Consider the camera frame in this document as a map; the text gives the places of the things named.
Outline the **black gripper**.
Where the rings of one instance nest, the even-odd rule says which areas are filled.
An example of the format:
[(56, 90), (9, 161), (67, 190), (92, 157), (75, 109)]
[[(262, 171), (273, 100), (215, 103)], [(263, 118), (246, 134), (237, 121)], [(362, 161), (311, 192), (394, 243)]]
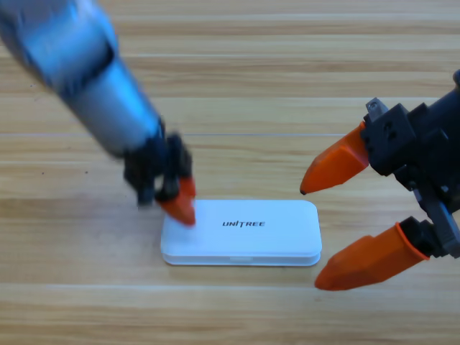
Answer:
[(172, 219), (186, 226), (196, 223), (192, 156), (177, 132), (166, 133), (162, 121), (156, 135), (125, 153), (124, 178), (136, 191), (139, 206), (156, 202)]
[(459, 87), (430, 106), (366, 105), (358, 127), (322, 151), (300, 184), (305, 195), (341, 185), (372, 167), (412, 191), (430, 221), (414, 222), (409, 238), (427, 256), (459, 257)]

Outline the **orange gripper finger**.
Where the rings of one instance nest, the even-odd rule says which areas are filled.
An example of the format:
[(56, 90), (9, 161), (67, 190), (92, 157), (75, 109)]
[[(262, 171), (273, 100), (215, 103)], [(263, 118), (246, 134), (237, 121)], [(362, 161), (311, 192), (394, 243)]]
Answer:
[(315, 280), (320, 290), (339, 291), (384, 282), (431, 257), (445, 257), (428, 221), (409, 217), (377, 236), (363, 236), (332, 256)]

